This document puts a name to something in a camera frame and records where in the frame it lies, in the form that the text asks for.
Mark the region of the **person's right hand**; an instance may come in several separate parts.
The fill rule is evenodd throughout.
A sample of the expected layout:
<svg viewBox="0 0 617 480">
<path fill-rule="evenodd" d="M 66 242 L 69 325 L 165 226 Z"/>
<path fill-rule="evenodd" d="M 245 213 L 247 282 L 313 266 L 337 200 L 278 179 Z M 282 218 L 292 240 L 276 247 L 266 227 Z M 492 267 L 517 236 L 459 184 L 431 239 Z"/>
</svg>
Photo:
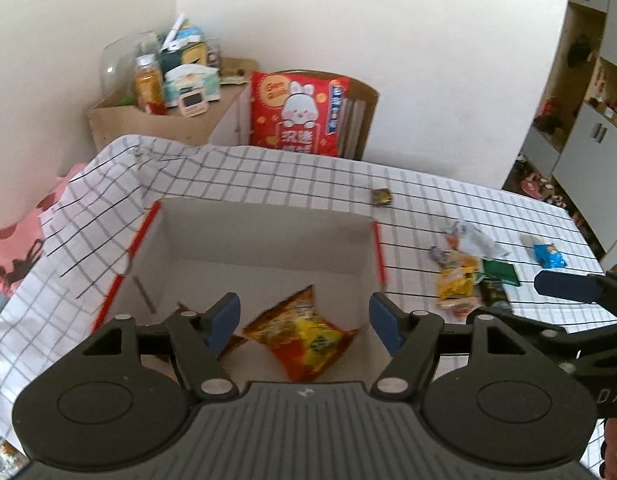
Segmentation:
<svg viewBox="0 0 617 480">
<path fill-rule="evenodd" d="M 617 480 L 617 418 L 609 418 L 605 422 L 602 447 L 601 477 L 607 480 Z"/>
</svg>

